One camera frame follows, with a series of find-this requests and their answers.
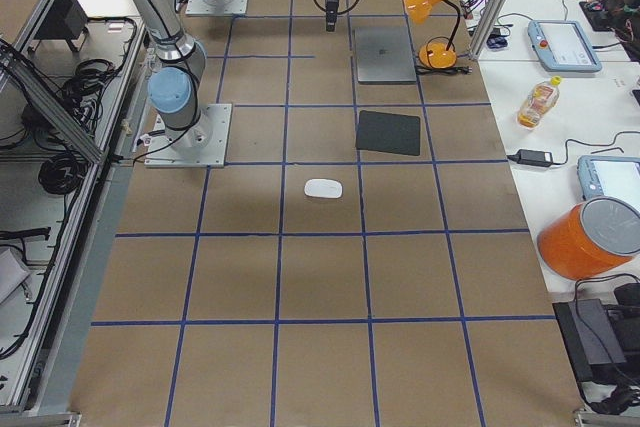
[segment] device screen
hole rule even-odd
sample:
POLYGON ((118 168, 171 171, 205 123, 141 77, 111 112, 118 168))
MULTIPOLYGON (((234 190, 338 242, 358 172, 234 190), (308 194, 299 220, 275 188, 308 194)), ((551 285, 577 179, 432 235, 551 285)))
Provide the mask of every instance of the device screen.
POLYGON ((540 23, 553 58, 559 65, 591 65, 579 32, 572 24, 540 23))
POLYGON ((640 163, 594 160, 603 195, 624 200, 640 212, 640 163))

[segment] white oval object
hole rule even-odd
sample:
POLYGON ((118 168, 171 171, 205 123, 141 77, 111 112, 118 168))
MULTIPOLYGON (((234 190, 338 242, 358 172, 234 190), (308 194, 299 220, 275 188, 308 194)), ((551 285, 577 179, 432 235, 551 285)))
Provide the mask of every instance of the white oval object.
POLYGON ((339 199, 342 197, 342 184, 337 180, 310 179, 304 184, 304 193, 309 197, 339 199))

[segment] orange bucket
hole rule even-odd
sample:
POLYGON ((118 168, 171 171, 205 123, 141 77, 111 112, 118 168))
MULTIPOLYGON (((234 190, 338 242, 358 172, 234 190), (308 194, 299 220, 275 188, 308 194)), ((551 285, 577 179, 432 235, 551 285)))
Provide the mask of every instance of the orange bucket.
POLYGON ((640 213, 613 197, 595 197, 540 232, 538 250, 549 267, 564 277, 593 277, 640 252, 640 213))

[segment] orange desk lamp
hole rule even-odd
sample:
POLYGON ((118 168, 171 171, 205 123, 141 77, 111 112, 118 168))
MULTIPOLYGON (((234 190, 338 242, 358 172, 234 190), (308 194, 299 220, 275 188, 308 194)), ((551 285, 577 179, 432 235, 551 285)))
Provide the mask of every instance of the orange desk lamp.
POLYGON ((431 15, 431 9, 433 9, 438 2, 444 2, 455 9, 458 14, 456 24, 451 32, 451 37, 449 37, 446 44, 443 42, 430 41, 420 47, 418 58, 425 67, 432 69, 447 69, 449 67, 453 67, 458 58, 455 48, 453 47, 453 38, 456 36, 458 26, 460 25, 460 8, 449 0, 403 0, 407 14, 416 24, 422 24, 427 20, 429 15, 431 15))

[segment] plastic bottle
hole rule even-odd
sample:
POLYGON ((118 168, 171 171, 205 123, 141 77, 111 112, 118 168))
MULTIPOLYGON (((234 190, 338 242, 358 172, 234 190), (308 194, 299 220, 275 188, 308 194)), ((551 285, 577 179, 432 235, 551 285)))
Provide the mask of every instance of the plastic bottle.
POLYGON ((540 82, 532 90, 518 111, 518 122, 525 127, 535 127, 549 112, 560 96, 558 85, 562 77, 554 76, 550 80, 540 82))

